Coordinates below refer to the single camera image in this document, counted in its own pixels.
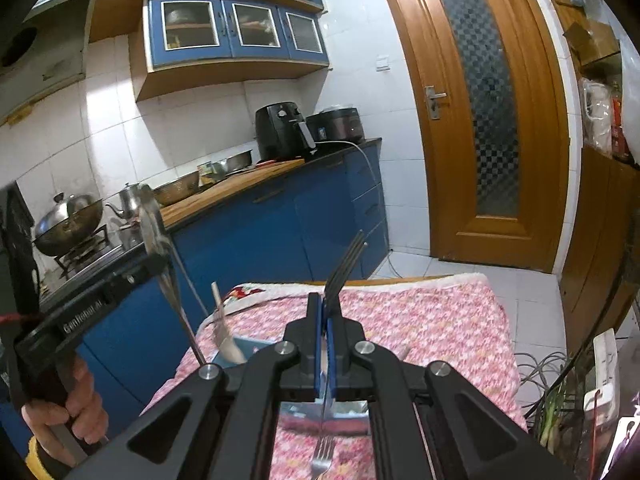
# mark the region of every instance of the tile floor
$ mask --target tile floor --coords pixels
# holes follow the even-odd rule
[[[565,352],[564,318],[558,291],[558,280],[552,274],[533,270],[508,269],[473,264],[441,262],[436,258],[391,252],[370,279],[437,276],[482,272],[491,283],[502,303],[511,327],[514,352],[526,352],[538,361],[552,352]],[[531,362],[526,356],[516,356],[518,364]],[[549,381],[556,378],[552,369],[545,369]],[[542,391],[535,384],[526,383],[518,391],[516,400],[527,404],[537,400]]]

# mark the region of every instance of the box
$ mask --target box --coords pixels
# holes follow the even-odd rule
[[[587,20],[587,24],[589,30],[574,22],[564,32],[569,46],[578,53],[581,65],[620,52],[618,39],[609,25],[595,20]]]

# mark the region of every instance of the glass cabinet door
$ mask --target glass cabinet door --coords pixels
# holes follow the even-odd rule
[[[223,4],[233,56],[289,57],[275,7],[240,0]]]
[[[155,66],[230,56],[220,0],[151,0],[149,17]]]
[[[292,59],[328,62],[318,22],[312,14],[278,8]]]

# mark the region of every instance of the screw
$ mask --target screw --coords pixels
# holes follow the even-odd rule
[[[220,370],[218,370],[218,367],[216,365],[211,365],[211,364],[204,365],[203,367],[200,368],[200,370],[198,370],[198,375],[206,381],[215,379],[219,373],[220,373]]]
[[[291,341],[280,341],[276,343],[275,351],[280,355],[287,355],[296,349],[296,345]]]
[[[444,361],[434,361],[429,366],[431,373],[437,377],[446,377],[451,372],[451,366]]]
[[[376,349],[376,345],[371,341],[358,341],[355,349],[358,354],[366,355],[372,353]]]

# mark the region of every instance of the stove burner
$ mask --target stove burner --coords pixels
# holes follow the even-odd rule
[[[113,249],[113,246],[107,234],[107,225],[104,224],[67,254],[57,256],[54,259],[62,269],[62,278],[68,280],[111,249]]]

